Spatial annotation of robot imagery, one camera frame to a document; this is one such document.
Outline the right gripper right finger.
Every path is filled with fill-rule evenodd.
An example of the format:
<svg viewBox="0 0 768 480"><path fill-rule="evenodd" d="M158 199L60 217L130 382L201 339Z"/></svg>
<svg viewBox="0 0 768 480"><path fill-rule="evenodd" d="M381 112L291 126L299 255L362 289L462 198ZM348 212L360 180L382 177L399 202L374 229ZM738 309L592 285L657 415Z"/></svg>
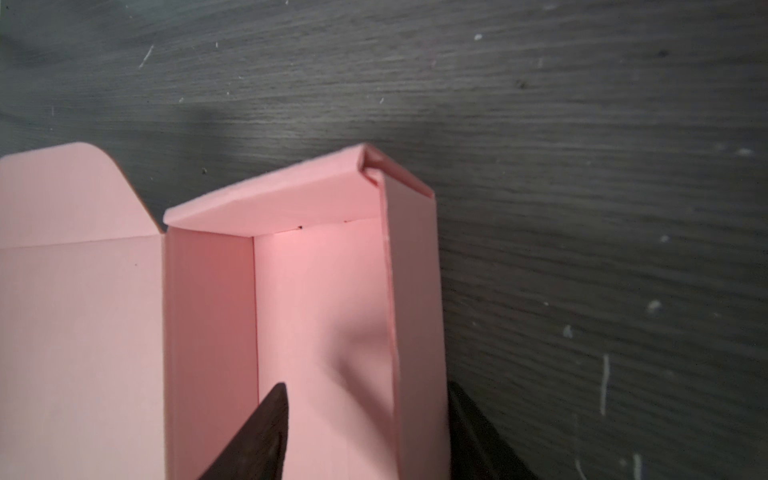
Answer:
<svg viewBox="0 0 768 480"><path fill-rule="evenodd" d="M453 480L539 479L455 381L448 400Z"/></svg>

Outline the pink paper box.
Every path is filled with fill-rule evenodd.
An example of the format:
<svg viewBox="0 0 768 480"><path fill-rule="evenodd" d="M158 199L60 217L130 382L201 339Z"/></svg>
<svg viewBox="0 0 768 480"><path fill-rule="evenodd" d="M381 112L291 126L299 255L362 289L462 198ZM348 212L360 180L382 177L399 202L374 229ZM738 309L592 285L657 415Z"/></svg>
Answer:
<svg viewBox="0 0 768 480"><path fill-rule="evenodd" d="M361 144L154 221L71 143L1 161L1 475L199 479L285 383L285 479L451 475L434 192Z"/></svg>

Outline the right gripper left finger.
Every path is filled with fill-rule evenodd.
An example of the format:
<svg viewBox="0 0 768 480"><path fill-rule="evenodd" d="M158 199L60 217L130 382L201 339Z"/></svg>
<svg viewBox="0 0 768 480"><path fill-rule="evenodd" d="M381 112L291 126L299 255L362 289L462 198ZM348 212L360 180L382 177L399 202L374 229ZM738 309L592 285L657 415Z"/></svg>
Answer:
<svg viewBox="0 0 768 480"><path fill-rule="evenodd" d="M286 384L276 384L200 480L280 480L289 427Z"/></svg>

